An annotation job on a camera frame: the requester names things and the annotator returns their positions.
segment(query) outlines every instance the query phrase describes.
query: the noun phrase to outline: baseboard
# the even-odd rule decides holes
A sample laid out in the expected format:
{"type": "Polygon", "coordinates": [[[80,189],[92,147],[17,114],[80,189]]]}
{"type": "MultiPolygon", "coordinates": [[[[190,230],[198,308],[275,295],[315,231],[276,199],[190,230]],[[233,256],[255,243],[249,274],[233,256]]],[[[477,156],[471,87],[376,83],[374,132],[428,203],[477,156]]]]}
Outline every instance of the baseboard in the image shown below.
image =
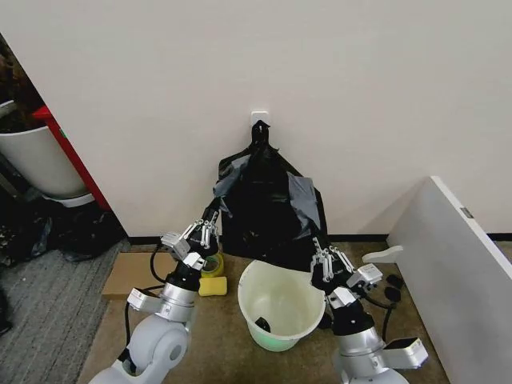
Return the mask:
{"type": "MultiPolygon", "coordinates": [[[[494,242],[512,242],[512,234],[487,234],[494,242]]],[[[330,234],[331,242],[385,242],[387,234],[330,234]]],[[[135,236],[128,238],[132,246],[158,244],[159,236],[135,236]]]]}
{"type": "Polygon", "coordinates": [[[487,234],[493,242],[512,242],[512,234],[487,234]]]}
{"type": "Polygon", "coordinates": [[[132,246],[146,246],[150,244],[159,244],[160,236],[133,236],[128,241],[132,246]]]}
{"type": "Polygon", "coordinates": [[[330,234],[331,242],[384,242],[387,234],[330,234]]]}
{"type": "MultiPolygon", "coordinates": [[[[330,234],[331,242],[384,242],[387,234],[330,234]]],[[[157,244],[160,242],[159,236],[134,236],[128,238],[132,246],[143,246],[157,244]]]]}

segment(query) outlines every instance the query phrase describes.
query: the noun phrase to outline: black cable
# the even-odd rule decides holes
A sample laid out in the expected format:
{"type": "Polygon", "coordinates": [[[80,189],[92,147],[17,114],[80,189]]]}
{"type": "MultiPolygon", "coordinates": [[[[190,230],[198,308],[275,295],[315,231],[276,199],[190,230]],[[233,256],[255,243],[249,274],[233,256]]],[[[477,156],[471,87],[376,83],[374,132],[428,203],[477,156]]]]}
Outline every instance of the black cable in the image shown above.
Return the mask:
{"type": "Polygon", "coordinates": [[[126,345],[130,344],[131,332],[130,332],[130,317],[128,316],[128,309],[130,304],[126,302],[125,305],[125,332],[126,332],[126,345]]]}
{"type": "Polygon", "coordinates": [[[151,270],[151,274],[153,275],[153,277],[159,281],[159,282],[162,282],[162,283],[166,283],[166,281],[161,278],[160,276],[157,275],[157,271],[154,270],[154,257],[156,256],[158,250],[160,249],[160,247],[162,247],[162,244],[157,244],[157,246],[154,248],[154,251],[153,253],[151,254],[151,257],[150,257],[150,270],[151,270]]]}
{"type": "Polygon", "coordinates": [[[389,308],[386,311],[386,316],[384,316],[384,323],[382,324],[382,340],[386,342],[386,332],[387,332],[387,325],[390,322],[391,313],[393,312],[393,308],[389,308]]]}
{"type": "Polygon", "coordinates": [[[396,308],[396,303],[392,303],[390,305],[382,304],[381,302],[378,302],[377,300],[371,298],[370,296],[363,296],[365,300],[367,300],[369,303],[373,304],[374,306],[378,306],[379,308],[383,308],[384,310],[393,310],[396,308]]]}
{"type": "MultiPolygon", "coordinates": [[[[148,286],[145,290],[157,290],[159,288],[163,288],[160,286],[148,286]]],[[[126,345],[130,344],[131,340],[131,331],[130,331],[130,317],[128,316],[128,309],[130,308],[130,304],[126,302],[125,305],[125,332],[126,332],[126,345]]]]}

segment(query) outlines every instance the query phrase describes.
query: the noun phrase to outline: white container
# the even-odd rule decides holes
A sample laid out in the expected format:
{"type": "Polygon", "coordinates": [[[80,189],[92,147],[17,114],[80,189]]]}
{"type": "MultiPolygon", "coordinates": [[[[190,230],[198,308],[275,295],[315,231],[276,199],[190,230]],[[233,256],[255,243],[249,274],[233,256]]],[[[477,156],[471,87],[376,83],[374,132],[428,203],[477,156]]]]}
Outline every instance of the white container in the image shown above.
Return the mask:
{"type": "Polygon", "coordinates": [[[310,284],[310,274],[253,261],[238,283],[238,304],[252,338],[273,352],[288,350],[320,323],[324,294],[310,284]],[[256,325],[259,318],[270,332],[256,325]]]}
{"type": "MultiPolygon", "coordinates": [[[[13,103],[0,105],[11,112],[13,103]]],[[[49,198],[77,198],[88,193],[83,180],[47,126],[0,134],[0,152],[34,187],[49,198]]]]}

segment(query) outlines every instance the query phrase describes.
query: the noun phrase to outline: white panel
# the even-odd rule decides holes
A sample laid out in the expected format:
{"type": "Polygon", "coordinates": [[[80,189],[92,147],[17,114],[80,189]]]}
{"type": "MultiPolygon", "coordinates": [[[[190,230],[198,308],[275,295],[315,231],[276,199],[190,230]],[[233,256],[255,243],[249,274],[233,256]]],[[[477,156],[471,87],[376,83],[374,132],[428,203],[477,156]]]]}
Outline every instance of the white panel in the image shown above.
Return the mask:
{"type": "Polygon", "coordinates": [[[425,174],[512,231],[512,2],[5,0],[2,34],[130,235],[182,230],[252,110],[332,234],[388,233],[425,174]]]}
{"type": "Polygon", "coordinates": [[[451,382],[508,383],[512,265],[463,207],[429,178],[388,243],[451,382]]]}

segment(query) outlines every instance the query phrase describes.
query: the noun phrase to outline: white trash bin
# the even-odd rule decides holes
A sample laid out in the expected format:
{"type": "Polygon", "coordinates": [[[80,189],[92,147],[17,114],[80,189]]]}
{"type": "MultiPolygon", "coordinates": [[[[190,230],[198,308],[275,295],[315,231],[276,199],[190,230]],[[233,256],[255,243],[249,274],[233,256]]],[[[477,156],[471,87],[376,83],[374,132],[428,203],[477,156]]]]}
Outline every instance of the white trash bin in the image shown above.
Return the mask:
{"type": "Polygon", "coordinates": [[[288,350],[322,320],[322,291],[310,284],[310,274],[253,261],[238,283],[238,304],[257,344],[273,352],[288,350]],[[270,332],[256,325],[264,318],[270,332]]]}

